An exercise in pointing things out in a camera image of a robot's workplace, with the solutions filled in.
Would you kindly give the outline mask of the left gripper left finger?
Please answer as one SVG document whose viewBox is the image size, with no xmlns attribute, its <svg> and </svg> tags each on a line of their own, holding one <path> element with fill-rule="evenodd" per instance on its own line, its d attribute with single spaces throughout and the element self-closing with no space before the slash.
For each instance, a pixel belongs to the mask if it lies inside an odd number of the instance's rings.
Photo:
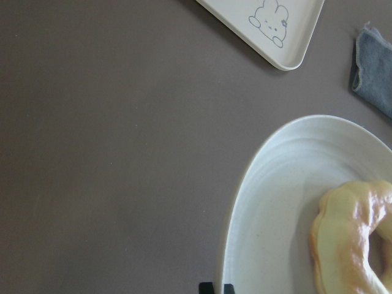
<svg viewBox="0 0 392 294">
<path fill-rule="evenodd" d="M 201 282 L 198 285 L 199 294 L 213 294 L 213 283 L 212 282 Z"/>
</svg>

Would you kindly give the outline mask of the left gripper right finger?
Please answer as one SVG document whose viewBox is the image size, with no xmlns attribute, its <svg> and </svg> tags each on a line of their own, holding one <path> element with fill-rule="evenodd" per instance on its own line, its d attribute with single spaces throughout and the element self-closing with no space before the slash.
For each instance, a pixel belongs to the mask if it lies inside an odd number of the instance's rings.
<svg viewBox="0 0 392 294">
<path fill-rule="evenodd" d="M 232 284 L 224 284 L 224 294 L 235 294 L 235 288 Z"/>
</svg>

